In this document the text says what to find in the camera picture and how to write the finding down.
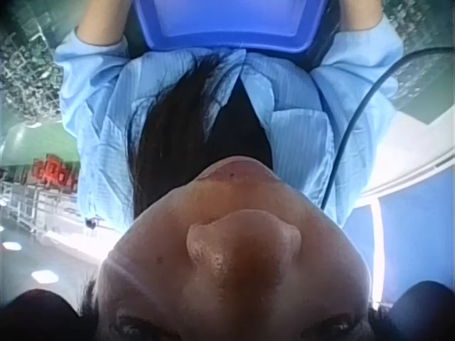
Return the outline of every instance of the blue plastic object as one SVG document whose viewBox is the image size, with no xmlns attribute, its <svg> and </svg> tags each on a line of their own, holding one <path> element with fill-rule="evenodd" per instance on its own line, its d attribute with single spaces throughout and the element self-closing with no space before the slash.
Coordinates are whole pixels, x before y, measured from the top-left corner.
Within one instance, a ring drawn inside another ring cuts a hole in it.
<svg viewBox="0 0 455 341">
<path fill-rule="evenodd" d="M 298 53 L 313 42 L 327 0 L 135 0 L 154 50 L 196 46 Z"/>
</svg>

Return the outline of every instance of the black cable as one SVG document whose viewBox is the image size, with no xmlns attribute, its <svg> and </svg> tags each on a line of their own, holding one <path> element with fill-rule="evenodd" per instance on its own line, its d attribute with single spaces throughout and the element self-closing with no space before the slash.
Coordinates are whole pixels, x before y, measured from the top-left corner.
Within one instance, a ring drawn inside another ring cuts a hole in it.
<svg viewBox="0 0 455 341">
<path fill-rule="evenodd" d="M 405 55 L 403 58 L 398 60 L 394 65 L 387 70 L 384 75 L 382 75 L 379 80 L 371 87 L 370 91 L 365 95 L 362 99 L 362 102 L 359 104 L 357 110 L 354 112 L 352 119 L 350 119 L 348 127 L 341 139 L 340 146 L 338 147 L 338 151 L 336 153 L 335 161 L 333 162 L 332 171 L 330 174 L 330 178 L 328 179 L 328 184 L 326 188 L 326 192 L 324 194 L 321 209 L 324 211 L 327 206 L 328 198 L 330 197 L 330 193 L 333 188 L 333 184 L 335 183 L 335 177 L 338 172 L 338 168 L 340 167 L 341 158 L 343 157 L 344 151 L 346 149 L 346 145 L 348 144 L 350 135 L 353 132 L 354 126 L 357 123 L 360 115 L 362 115 L 363 111 L 370 103 L 370 100 L 373 98 L 375 93 L 382 87 L 386 80 L 388 80 L 392 75 L 397 72 L 401 67 L 406 65 L 407 63 L 412 62 L 413 60 L 428 56 L 428 55 L 441 55 L 441 54 L 448 54 L 448 53 L 455 53 L 455 48 L 453 47 L 443 47 L 443 48 L 425 48 L 423 50 L 414 51 Z"/>
</svg>

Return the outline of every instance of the eye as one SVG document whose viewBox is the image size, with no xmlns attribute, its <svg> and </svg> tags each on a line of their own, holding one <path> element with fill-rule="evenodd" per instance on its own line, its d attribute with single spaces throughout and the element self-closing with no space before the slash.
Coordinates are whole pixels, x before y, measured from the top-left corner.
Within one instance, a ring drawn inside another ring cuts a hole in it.
<svg viewBox="0 0 455 341">
<path fill-rule="evenodd" d="M 300 335 L 303 340 L 312 340 L 310 337 L 315 340 L 336 340 L 347 335 L 354 327 L 355 323 L 351 316 L 338 315 L 315 324 Z"/>
<path fill-rule="evenodd" d="M 177 334 L 156 327 L 149 321 L 122 317 L 115 332 L 126 341 L 181 341 Z"/>
</svg>

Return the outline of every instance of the red sign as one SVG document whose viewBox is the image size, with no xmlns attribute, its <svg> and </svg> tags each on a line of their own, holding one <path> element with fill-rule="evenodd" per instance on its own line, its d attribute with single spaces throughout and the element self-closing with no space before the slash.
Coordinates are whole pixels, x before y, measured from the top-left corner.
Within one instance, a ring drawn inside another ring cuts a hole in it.
<svg viewBox="0 0 455 341">
<path fill-rule="evenodd" d="M 45 161 L 36 159 L 33 162 L 31 175 L 47 187 L 67 188 L 75 191 L 77 172 L 74 170 L 73 167 L 65 167 L 61 158 L 48 154 Z"/>
</svg>

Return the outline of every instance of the person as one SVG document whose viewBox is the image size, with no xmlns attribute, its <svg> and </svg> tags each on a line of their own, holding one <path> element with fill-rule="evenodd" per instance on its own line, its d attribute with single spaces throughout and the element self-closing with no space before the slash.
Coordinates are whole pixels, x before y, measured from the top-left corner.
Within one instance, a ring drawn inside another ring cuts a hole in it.
<svg viewBox="0 0 455 341">
<path fill-rule="evenodd" d="M 341 31 L 310 73 L 241 48 L 130 60 L 132 0 L 89 1 L 55 52 L 62 119 L 80 153 L 81 213 L 123 237 L 89 285 L 86 336 L 374 337 L 370 276 L 341 227 L 395 115 L 394 80 L 357 123 L 319 205 L 349 119 L 403 47 L 380 0 L 339 1 Z"/>
</svg>

